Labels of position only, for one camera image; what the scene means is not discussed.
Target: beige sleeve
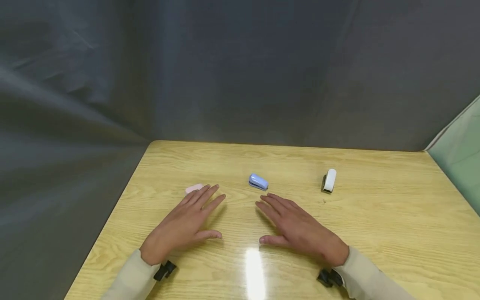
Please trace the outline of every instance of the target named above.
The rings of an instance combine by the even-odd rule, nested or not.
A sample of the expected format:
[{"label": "beige sleeve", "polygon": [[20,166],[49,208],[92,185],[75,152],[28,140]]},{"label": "beige sleeve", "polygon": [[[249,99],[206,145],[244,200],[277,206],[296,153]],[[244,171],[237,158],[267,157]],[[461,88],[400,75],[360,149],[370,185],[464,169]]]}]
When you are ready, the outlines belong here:
[{"label": "beige sleeve", "polygon": [[159,268],[159,264],[152,266],[144,262],[140,250],[135,250],[102,299],[145,300],[156,283],[153,276]]},{"label": "beige sleeve", "polygon": [[343,266],[334,268],[342,276],[348,296],[357,300],[415,300],[400,285],[380,271],[370,259],[350,247]]}]

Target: wrist band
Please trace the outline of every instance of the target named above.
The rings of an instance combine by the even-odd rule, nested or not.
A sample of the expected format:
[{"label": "wrist band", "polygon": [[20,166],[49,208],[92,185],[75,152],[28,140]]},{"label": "wrist band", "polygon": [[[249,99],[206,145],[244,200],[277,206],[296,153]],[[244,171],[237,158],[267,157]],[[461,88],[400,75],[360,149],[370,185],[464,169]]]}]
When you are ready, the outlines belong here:
[{"label": "wrist band", "polygon": [[177,266],[175,264],[173,264],[171,261],[167,261],[165,265],[160,265],[160,268],[153,276],[153,279],[160,281],[163,277],[168,278],[176,268]]},{"label": "wrist band", "polygon": [[331,288],[333,284],[336,284],[339,287],[343,285],[342,276],[340,276],[340,274],[334,269],[330,270],[330,272],[327,269],[322,269],[317,277],[317,280],[327,288]]}]

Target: light wood grain surface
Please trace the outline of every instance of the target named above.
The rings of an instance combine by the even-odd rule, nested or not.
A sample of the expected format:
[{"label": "light wood grain surface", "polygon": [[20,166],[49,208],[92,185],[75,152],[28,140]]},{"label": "light wood grain surface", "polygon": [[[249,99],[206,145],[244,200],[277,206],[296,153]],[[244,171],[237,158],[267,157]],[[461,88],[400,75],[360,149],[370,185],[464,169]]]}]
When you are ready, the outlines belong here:
[{"label": "light wood grain surface", "polygon": [[[333,194],[320,192],[329,168],[337,170]],[[480,299],[480,218],[427,153],[168,141],[148,147],[66,298],[100,298],[196,183],[218,183],[227,195],[206,224],[224,238],[172,253],[179,268],[150,298],[347,298],[315,280],[314,261],[259,246],[259,237],[274,229],[255,207],[262,191],[247,184],[251,173],[417,299]]]}]

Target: green wall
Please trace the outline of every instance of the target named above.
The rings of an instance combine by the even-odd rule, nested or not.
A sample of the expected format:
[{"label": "green wall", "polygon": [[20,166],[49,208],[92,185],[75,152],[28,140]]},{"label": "green wall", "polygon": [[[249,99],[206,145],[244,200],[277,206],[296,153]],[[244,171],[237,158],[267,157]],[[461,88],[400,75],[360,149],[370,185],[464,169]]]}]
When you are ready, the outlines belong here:
[{"label": "green wall", "polygon": [[480,215],[480,96],[428,150]]}]

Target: right hand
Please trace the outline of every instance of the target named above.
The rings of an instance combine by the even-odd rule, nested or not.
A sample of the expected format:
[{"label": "right hand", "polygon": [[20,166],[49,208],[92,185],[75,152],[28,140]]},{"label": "right hand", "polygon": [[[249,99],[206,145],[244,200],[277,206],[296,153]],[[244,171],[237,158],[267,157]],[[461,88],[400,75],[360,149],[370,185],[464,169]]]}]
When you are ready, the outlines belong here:
[{"label": "right hand", "polygon": [[255,204],[282,234],[262,236],[261,244],[288,247],[321,259],[332,267],[345,263],[348,245],[295,202],[271,193],[260,198],[268,204],[259,201]]}]

